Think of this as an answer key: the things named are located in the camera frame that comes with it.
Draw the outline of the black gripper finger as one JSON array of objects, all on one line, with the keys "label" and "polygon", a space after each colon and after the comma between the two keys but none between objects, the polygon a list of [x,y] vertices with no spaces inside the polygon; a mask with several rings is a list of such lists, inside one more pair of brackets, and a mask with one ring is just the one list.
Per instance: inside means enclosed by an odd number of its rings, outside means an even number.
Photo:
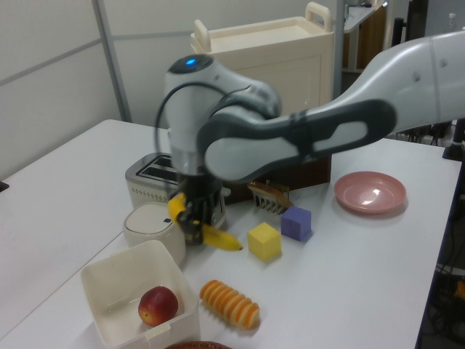
[{"label": "black gripper finger", "polygon": [[178,215],[179,224],[188,245],[201,245],[203,243],[202,225],[195,215],[193,205],[189,203]]}]

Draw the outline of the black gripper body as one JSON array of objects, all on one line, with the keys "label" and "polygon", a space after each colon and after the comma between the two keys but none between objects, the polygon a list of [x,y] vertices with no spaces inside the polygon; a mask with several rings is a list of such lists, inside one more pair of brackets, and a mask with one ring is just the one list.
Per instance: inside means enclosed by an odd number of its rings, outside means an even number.
[{"label": "black gripper body", "polygon": [[196,220],[222,218],[222,184],[211,175],[179,176],[179,191],[186,196],[185,206]]}]

